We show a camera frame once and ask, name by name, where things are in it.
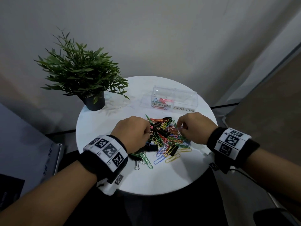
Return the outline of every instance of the wristband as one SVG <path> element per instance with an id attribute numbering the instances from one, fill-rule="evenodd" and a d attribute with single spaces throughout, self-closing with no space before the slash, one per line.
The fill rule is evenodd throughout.
<path id="1" fill-rule="evenodd" d="M 210 135 L 207 147 L 215 153 L 214 163 L 226 174 L 230 166 L 241 167 L 260 145 L 245 133 L 218 127 Z"/>
<path id="2" fill-rule="evenodd" d="M 97 176 L 97 181 L 107 178 L 107 182 L 112 184 L 128 161 L 125 146 L 112 135 L 96 137 L 83 150 L 78 160 Z"/>

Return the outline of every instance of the round table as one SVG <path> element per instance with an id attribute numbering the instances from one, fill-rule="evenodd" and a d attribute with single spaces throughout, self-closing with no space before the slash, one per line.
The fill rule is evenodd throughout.
<path id="1" fill-rule="evenodd" d="M 79 152 L 83 147 L 98 135 L 110 134 L 116 123 L 130 116 L 138 116 L 146 119 L 163 118 L 171 116 L 175 121 L 183 115 L 181 113 L 155 109 L 151 107 L 151 94 L 153 86 L 166 86 L 181 90 L 191 90 L 187 86 L 171 79 L 155 76 L 135 76 L 127 78 L 129 87 L 126 95 L 105 92 L 105 107 L 98 111 L 90 111 L 86 106 L 81 110 L 76 125 L 76 141 Z M 198 107 L 196 112 L 209 117 L 214 123 L 216 119 L 209 105 L 198 95 Z M 138 195 L 158 195 L 179 190 L 198 179 L 208 168 L 204 162 L 210 150 L 205 145 L 191 143 L 191 152 L 181 152 L 176 160 L 154 165 L 157 159 L 155 152 L 147 152 L 146 156 L 153 165 L 149 169 L 147 165 L 140 163 L 139 170 L 133 170 L 121 183 L 119 190 Z M 128 164 L 135 167 L 134 161 Z"/>

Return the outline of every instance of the black plant pot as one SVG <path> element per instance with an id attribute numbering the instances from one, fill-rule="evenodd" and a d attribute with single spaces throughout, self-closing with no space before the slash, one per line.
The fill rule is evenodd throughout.
<path id="1" fill-rule="evenodd" d="M 89 98 L 81 98 L 81 100 L 85 103 L 85 105 L 87 106 L 87 108 L 89 110 L 97 111 L 97 110 L 102 109 L 105 105 L 104 92 L 100 93 L 98 100 L 94 105 L 93 105 L 93 98 L 94 98 L 94 96 L 89 97 Z"/>

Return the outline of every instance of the left hand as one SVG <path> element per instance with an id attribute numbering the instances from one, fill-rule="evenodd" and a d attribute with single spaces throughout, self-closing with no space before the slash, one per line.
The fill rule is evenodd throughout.
<path id="1" fill-rule="evenodd" d="M 128 154 L 142 148 L 150 137 L 150 123 L 141 118 L 131 116 L 119 121 L 111 135 L 117 137 L 126 147 Z"/>

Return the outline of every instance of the hand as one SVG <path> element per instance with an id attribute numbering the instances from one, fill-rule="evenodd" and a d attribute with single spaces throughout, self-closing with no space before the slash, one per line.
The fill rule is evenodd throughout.
<path id="1" fill-rule="evenodd" d="M 207 144 L 210 135 L 218 126 L 208 117 L 197 112 L 181 116 L 177 127 L 187 139 L 197 144 Z"/>
<path id="2" fill-rule="evenodd" d="M 119 121 L 111 135 L 117 137 L 126 147 L 127 152 L 134 153 L 142 148 L 150 137 L 150 123 L 141 118 L 131 116 Z"/>

